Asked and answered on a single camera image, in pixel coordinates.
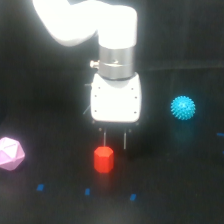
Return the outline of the thin gripper finger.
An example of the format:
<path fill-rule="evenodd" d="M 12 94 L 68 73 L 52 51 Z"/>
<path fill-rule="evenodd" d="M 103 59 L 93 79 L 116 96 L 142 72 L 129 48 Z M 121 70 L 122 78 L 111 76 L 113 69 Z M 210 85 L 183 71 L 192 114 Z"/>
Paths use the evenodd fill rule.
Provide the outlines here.
<path fill-rule="evenodd" d="M 107 130 L 104 129 L 104 132 L 103 132 L 103 146 L 104 147 L 106 146 L 106 138 L 107 138 Z"/>
<path fill-rule="evenodd" d="M 127 132 L 126 130 L 124 130 L 124 134 L 123 134 L 123 149 L 126 150 L 127 148 Z"/>

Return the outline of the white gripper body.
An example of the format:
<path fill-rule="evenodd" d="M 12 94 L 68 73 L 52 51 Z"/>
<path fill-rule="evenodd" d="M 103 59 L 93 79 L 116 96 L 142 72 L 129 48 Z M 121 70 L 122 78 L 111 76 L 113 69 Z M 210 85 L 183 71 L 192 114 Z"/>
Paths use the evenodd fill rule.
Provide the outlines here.
<path fill-rule="evenodd" d="M 89 87 L 90 103 L 84 114 L 90 112 L 94 122 L 123 125 L 139 122 L 142 88 L 138 73 L 124 80 L 109 80 L 96 73 Z"/>

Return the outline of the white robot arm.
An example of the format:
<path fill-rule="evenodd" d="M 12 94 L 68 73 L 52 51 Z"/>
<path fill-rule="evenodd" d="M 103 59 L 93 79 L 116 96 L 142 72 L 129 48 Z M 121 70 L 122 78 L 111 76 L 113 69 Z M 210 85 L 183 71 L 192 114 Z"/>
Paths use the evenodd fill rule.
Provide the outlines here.
<path fill-rule="evenodd" d="M 32 0 L 43 25 L 59 44 L 77 46 L 98 37 L 99 59 L 91 83 L 92 118 L 104 124 L 139 120 L 142 91 L 135 71 L 138 16 L 135 9 L 100 0 L 69 4 L 67 0 Z"/>

